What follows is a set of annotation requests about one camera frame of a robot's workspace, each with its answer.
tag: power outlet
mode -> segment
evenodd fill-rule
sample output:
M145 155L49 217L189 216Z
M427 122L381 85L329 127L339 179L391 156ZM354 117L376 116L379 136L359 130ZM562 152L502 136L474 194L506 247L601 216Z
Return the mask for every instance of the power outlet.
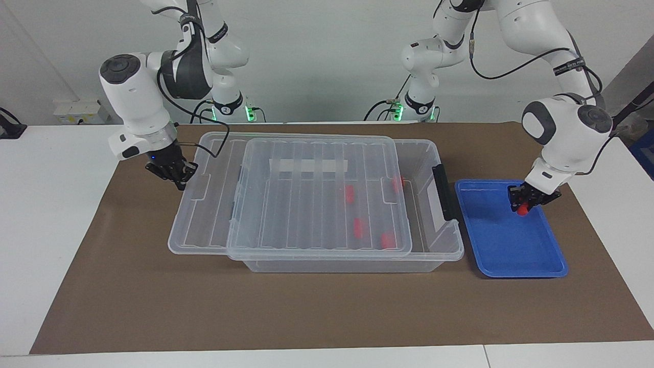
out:
M98 101L60 102L54 110L54 116L66 125L106 124L111 119Z

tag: black handle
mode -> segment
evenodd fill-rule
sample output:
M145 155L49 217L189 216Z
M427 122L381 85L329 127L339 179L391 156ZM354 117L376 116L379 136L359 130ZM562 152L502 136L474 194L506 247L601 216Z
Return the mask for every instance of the black handle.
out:
M455 207L449 191L449 182L447 181L445 166L443 166L443 164L438 164L432 168L432 172L434 173L434 181L436 182L436 189L438 190L438 199L441 201L443 217L446 221L450 221L455 218Z

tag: white table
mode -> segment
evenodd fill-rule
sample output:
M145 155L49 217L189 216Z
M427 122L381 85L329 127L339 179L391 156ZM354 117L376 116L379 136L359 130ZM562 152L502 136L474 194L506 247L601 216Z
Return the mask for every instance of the white table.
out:
M116 130L31 126L0 141L0 367L654 367L654 341L26 356L116 168ZM615 139L570 186L654 324L654 183Z

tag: black cable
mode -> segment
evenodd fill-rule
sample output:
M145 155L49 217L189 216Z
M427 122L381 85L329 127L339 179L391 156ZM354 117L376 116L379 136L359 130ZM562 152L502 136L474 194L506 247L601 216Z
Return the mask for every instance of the black cable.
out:
M385 110L383 110L382 112L379 113L379 116L377 117L377 121L380 121L380 119L381 119L381 115L383 115L384 113L387 113L387 114L386 114L387 117L385 117L384 120L388 119L388 114L389 114L389 113L392 113L392 112L393 112L393 109L385 109Z
M209 113L212 113L212 114L213 114L213 109L204 109L204 110L200 111L200 114L199 114L199 117L200 117L200 124L202 124L202 120L203 120L203 119L207 119L207 120L209 120L208 118L205 118L205 117L204 117L204 113L206 113L206 112L209 112Z
M565 92L557 93L553 97L556 97L556 96L566 96L566 97L570 98L572 101L575 101L576 104L583 105L583 98L581 96L578 96L578 95L575 96L573 94L569 94L569 93L565 93Z
M208 119L208 118L202 116L202 114L205 113L205 112L207 112L207 111L210 111L211 113L213 113L213 109L204 109L204 110L202 110L202 111L200 112L200 114L198 115L198 117L199 117L199 119L200 119L200 124L202 123L202 120L203 120L203 119L206 119L206 120L209 120L209 121L217 121L217 120ZM211 157L213 157L213 158L218 158L218 156L219 156L220 153L222 152L222 148L225 146L225 143L227 142L227 138L230 136L230 131L231 131L231 130L230 130L230 126L229 126L228 124L226 124L226 123L224 123L224 122L219 122L219 124L225 126L225 128L227 128L227 132L225 133L224 138L222 138L222 143L220 144L220 147L218 148L218 152L213 153L213 152L211 152L210 149L208 149L208 148L206 148L205 146L200 145L200 144L198 144L198 143L180 142L179 145L181 145L181 146L187 146L187 147L197 147L197 148L199 148L199 149L202 149L202 150L206 151L206 152L209 154L209 156L211 156Z
M434 106L434 109L438 109L438 115L436 115L436 122L438 122L438 118L441 117L441 107L440 106Z
M266 119L266 112L261 107L253 107L252 110L261 111L261 114L264 116L264 122L268 122L268 120Z
M647 107L647 105L651 104L653 101L654 101L654 98L652 98L651 100L649 100L649 101L643 103L642 105L638 106L637 108L634 109L634 111L631 111L629 114L625 115L624 117L626 118L627 116L635 113L636 111Z
M370 107L370 110L368 110L368 112L366 113L366 116L364 117L364 121L368 120L368 117L370 116L372 111L377 108L377 106L383 105L384 103L386 103L386 100L381 100L381 101L377 102L376 104L372 105L372 107Z
M202 101L200 101L200 102L196 105L196 108L193 110L193 114L191 115L191 120L190 120L190 122L188 122L189 124L193 124L193 122L194 122L195 119L196 119L196 116L198 115L198 110L200 110L200 107L201 107L202 105L204 105L205 103L211 103L211 102L209 102L209 101L207 101L207 100L202 100Z
M443 3L443 0L439 1L438 5L436 5L436 10L434 10L434 16L432 17L432 19L436 18L436 12L438 11L438 8L441 7L442 3Z
M188 51L189 51L189 50L190 50L190 49L195 45L195 42L196 42L196 38L193 38L193 39L191 40L191 42L188 44L188 46L187 46L184 50L180 51L178 54L175 54L175 55L174 55L174 56L169 60L169 62L173 62L174 60L176 60L176 59L178 59L178 58L181 58L184 54L186 54L186 53L187 53L187 52L188 52ZM161 92L161 94L163 95L163 97L164 97L164 98L165 98L165 99L166 99L166 100L167 100L171 105L175 106L177 109L179 109L179 110L181 110L181 111L184 111L185 113L191 115L191 117L197 117L197 118L199 118L200 116L198 116L197 113L191 112L191 111L189 111L189 110L183 108L183 107L180 106L177 102L173 101L173 99L172 99L171 97L168 96L168 94L164 91L164 88L163 88L163 86L162 86L161 76L162 76L162 69L159 68L159 70L157 71L157 77L156 77L156 80L157 80L157 87L159 88L159 92ZM216 122L216 123L218 123L218 124L223 124L223 125L227 126L227 124L225 124L224 122L219 121L219 120L214 120L214 119L209 119L209 118L204 118L204 119L209 120L209 121L212 121L212 122Z
M643 103L641 106L638 106L634 111L638 111L638 110L642 109L643 107L645 107L645 106L651 104L652 101L654 101L654 98L651 99L651 100L649 100L649 101L647 101L647 102L645 102L645 103Z
M553 49L551 49L550 51L543 52L542 54L533 57L531 60L529 60L529 61L523 63L522 65L520 65L520 66L518 66L518 67L515 67L515 68L513 68L513 69L507 71L506 73L503 73L503 74L500 74L500 75L496 75L496 76L494 76L494 77L488 77L488 76L486 76L486 75L484 75L484 74L481 74L481 73L477 70L477 68L476 68L476 66L475 66L475 62L472 60L472 59L473 59L473 55L474 55L474 53L475 53L475 50L474 50L474 44L475 44L475 26L477 25L477 19L479 18L479 11L480 11L480 10L481 10L481 7L480 7L479 9L477 9L477 14L475 14L475 20L472 22L472 29L470 30L470 45L469 45L469 47L468 47L468 50L469 50L469 53L470 53L470 66L472 66L472 70L474 70L475 73L476 73L477 75L479 75L480 77L482 77L482 78L484 78L484 79L487 79L487 80L493 80L493 79L503 78L503 77L506 77L506 76L509 75L509 74L512 74L512 73L514 73L514 72L516 72L516 71L518 71L518 70L520 70L520 69L526 67L527 65L529 65L529 64L531 64L531 63L533 63L533 62L535 62L536 60L542 58L543 56L549 55L549 54L551 54L551 53L553 53L553 52L557 52L557 51L571 51L569 48L566 48L566 47L557 47L557 48L553 48Z
M402 86L400 87L400 90L399 90L398 93L395 95L395 100L397 100L397 99L400 98L400 94L401 94L402 91L404 90L404 87L406 87L406 85L407 85L407 83L409 82L409 79L410 79L410 78L411 78L411 74L409 73L409 75L407 76L407 79L404 80L404 83L402 83ZM388 113L387 113L386 116L384 117L384 121L386 121L387 119L388 119Z
M613 139L615 137L617 137L617 134L611 134L609 139L607 139L606 142L604 142L604 144L602 145L602 148L600 148L600 151L597 152L597 156L595 156L595 161L593 161L593 165L591 166L590 171L584 172L584 173L578 173L577 175L579 175L579 176L590 175L593 172L593 170L595 170L595 165L597 165L597 161L600 159L600 155L602 154L602 151L604 150L604 148L606 148L606 146L609 144L611 139Z
M19 124L19 125L22 125L22 124L20 123L20 120L18 120L18 118L15 117L14 114L12 114L12 113L10 113L9 111L7 111L7 109L0 107L0 111L2 111L3 113L5 113L6 116L8 116L8 117L14 119L14 120Z
M618 124L623 122L627 116L631 115L635 109L645 107L648 98L654 95L654 82L650 82L645 89L640 91L638 95L630 101L619 113L613 117L613 129L616 129Z
M184 10L182 10L181 8L178 8L178 7L164 7L164 8L161 8L159 10L153 10L151 13L157 15L157 14L163 13L163 12L165 12L167 10L177 10L177 11L181 12L182 14L186 14L186 12Z
M584 101L587 101L587 100L590 100L591 98L596 98L599 95L601 95L602 91L604 90L604 85L602 84L602 79L600 79L600 76L597 75L597 73L595 73L591 68L587 67L586 65L584 65L582 68L585 71L587 71L590 75L592 75L597 80L597 84L598 84L597 88L595 88L596 92L594 94L592 94L592 96L590 96L588 98L584 98Z

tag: blue container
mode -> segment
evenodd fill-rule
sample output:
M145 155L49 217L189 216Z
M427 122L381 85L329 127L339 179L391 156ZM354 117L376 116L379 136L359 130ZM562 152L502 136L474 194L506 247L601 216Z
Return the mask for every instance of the blue container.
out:
M559 278L568 264L540 206L521 217L511 211L507 187L522 181L460 180L461 205L480 271L492 278Z
M640 166L654 179L654 129L629 147Z

